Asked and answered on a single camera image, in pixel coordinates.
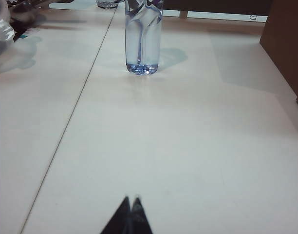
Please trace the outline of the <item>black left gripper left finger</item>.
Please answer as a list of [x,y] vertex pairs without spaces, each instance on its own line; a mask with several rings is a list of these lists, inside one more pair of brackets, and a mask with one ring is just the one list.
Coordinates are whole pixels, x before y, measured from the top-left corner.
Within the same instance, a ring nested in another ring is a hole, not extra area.
[[130,200],[126,196],[101,231],[101,234],[129,234],[130,213]]

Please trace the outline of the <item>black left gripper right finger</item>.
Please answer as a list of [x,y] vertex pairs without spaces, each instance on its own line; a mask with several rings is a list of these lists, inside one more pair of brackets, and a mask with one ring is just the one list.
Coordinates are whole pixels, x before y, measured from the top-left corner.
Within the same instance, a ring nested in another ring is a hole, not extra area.
[[136,197],[131,209],[132,234],[153,234],[141,199]]

